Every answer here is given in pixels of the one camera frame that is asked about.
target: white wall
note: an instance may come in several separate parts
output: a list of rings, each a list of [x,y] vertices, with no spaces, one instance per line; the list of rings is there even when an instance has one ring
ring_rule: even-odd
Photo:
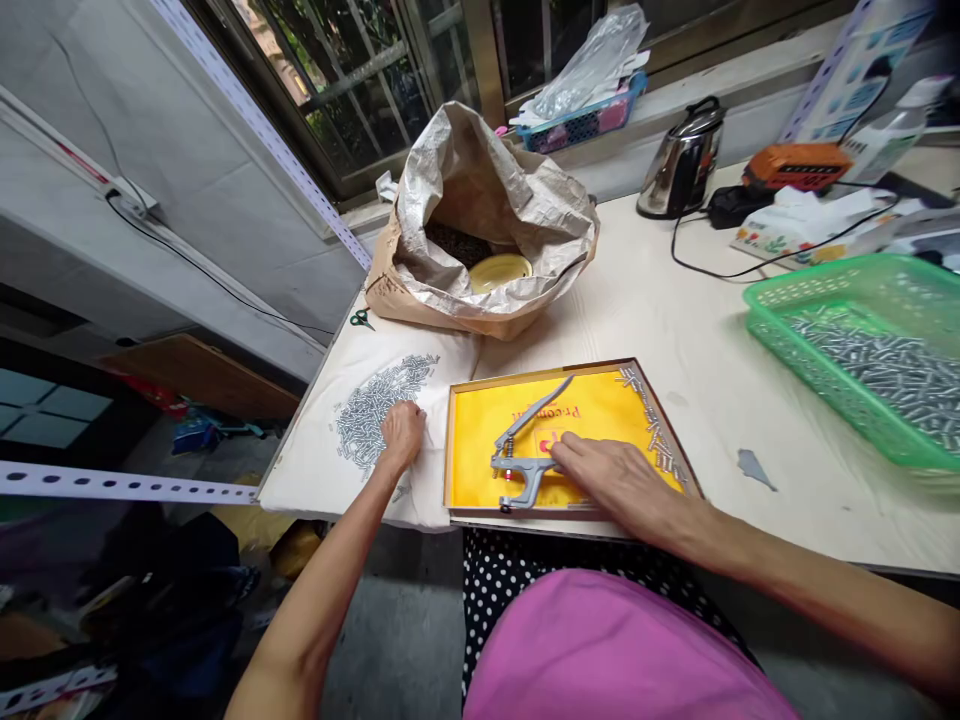
[[[87,360],[77,354],[117,352],[117,337],[145,339],[194,324],[305,382],[323,357],[309,337],[240,304],[130,228],[94,188],[2,123],[0,259],[0,281],[94,324],[94,333],[86,328],[57,341],[68,357]],[[30,344],[58,351],[56,343]]]
[[[336,329],[364,273],[148,0],[8,0],[0,84],[119,173],[49,33],[70,53],[124,174],[180,237],[291,320]],[[314,335],[326,343],[329,336]]]

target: yellow lid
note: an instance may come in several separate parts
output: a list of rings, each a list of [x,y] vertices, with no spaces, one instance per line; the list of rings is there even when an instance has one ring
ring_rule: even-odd
[[[483,295],[521,277],[533,275],[533,266],[523,255],[503,253],[481,260],[470,269],[470,284],[475,295]]]

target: hand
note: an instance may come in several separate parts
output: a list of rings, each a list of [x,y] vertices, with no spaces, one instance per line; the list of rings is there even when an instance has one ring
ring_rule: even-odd
[[[694,560],[710,508],[667,485],[633,445],[566,432],[550,455],[563,474],[639,540]]]
[[[427,414],[410,400],[390,408],[380,425],[383,441],[387,444],[381,457],[391,458],[402,470],[410,467],[420,452],[426,422]]]

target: blue plastic basket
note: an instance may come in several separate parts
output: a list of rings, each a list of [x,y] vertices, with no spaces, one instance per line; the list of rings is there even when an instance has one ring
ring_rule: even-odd
[[[630,85],[625,92],[562,115],[543,125],[533,128],[518,126],[517,135],[523,138],[523,146],[527,150],[546,155],[611,130],[619,130],[627,124],[633,111],[633,103],[646,89],[647,74],[638,72],[630,78]]]

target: stainless steel kettle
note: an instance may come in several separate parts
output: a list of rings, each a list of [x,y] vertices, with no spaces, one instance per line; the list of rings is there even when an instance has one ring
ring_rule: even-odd
[[[707,179],[717,164],[726,108],[713,95],[687,107],[687,117],[660,144],[637,198],[637,212],[675,220],[703,205]]]

